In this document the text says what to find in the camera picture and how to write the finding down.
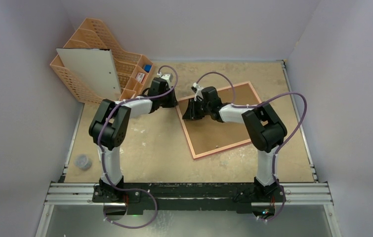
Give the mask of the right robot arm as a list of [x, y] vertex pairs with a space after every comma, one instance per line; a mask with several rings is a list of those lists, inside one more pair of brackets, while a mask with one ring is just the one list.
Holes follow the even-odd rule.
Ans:
[[183, 120], [199, 120], [206, 116], [217, 122], [244, 124], [252, 144], [258, 152], [254, 194], [258, 200], [266, 201], [279, 187], [275, 177], [274, 152], [283, 144], [287, 129], [268, 102], [258, 105], [234, 105], [222, 102], [213, 87], [202, 87], [197, 83], [191, 87], [194, 97], [188, 100]]

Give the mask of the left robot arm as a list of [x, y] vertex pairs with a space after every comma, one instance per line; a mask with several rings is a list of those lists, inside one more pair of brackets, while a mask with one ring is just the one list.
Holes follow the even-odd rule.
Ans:
[[143, 94], [127, 100], [104, 99], [90, 124], [88, 133], [97, 145], [102, 175], [99, 190], [112, 202], [124, 197], [123, 174], [120, 166], [120, 146], [131, 118], [153, 113], [159, 108], [177, 105], [171, 74], [154, 78]]

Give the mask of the white red small box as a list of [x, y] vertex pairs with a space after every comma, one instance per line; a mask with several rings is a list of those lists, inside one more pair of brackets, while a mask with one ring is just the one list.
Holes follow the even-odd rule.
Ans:
[[138, 82], [140, 82], [140, 83], [143, 82], [144, 78], [145, 78], [145, 74], [144, 74], [144, 73], [137, 73], [137, 75], [136, 75], [136, 77], [135, 77], [135, 79], [136, 79]]

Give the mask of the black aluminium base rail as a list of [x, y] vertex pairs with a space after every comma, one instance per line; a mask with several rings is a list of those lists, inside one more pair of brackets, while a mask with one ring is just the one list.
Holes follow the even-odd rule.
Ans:
[[235, 211], [272, 216], [282, 205], [328, 205], [326, 183], [284, 183], [263, 196], [253, 183], [127, 183], [125, 192], [104, 191], [93, 183], [52, 183], [45, 205], [101, 206], [141, 215], [144, 211]]

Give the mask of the blue item in organizer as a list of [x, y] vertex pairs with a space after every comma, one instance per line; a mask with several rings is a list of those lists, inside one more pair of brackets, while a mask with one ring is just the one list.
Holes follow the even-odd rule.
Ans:
[[150, 65], [150, 64], [146, 64], [143, 67], [143, 70], [146, 71], [147, 73], [149, 73], [151, 71], [151, 69], [152, 69], [152, 65]]

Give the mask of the orange plastic file organizer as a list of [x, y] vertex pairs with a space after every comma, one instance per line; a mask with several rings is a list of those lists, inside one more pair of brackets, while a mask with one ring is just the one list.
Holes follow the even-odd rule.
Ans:
[[155, 69], [145, 55], [125, 51], [102, 20], [86, 18], [50, 63], [82, 103], [137, 96]]

